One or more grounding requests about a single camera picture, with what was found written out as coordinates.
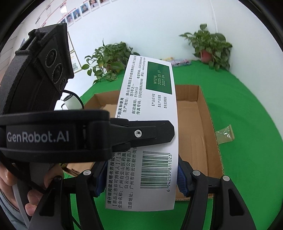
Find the person's left hand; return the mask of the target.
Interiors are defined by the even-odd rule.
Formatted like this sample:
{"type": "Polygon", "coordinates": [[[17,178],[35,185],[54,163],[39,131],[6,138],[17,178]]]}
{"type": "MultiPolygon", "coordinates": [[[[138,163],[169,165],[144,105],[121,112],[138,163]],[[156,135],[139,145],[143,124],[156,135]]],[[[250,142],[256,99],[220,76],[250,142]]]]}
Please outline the person's left hand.
{"type": "MultiPolygon", "coordinates": [[[[44,176],[43,187],[47,188],[52,179],[58,175],[64,177],[61,166],[59,164],[55,164],[44,176]]],[[[17,178],[1,163],[1,191],[12,206],[18,210],[19,206],[13,193],[13,186],[16,184],[17,178]]],[[[29,188],[27,193],[28,203],[25,205],[25,210],[28,216],[33,216],[43,194],[30,185],[25,185],[25,188],[29,188]]]]}

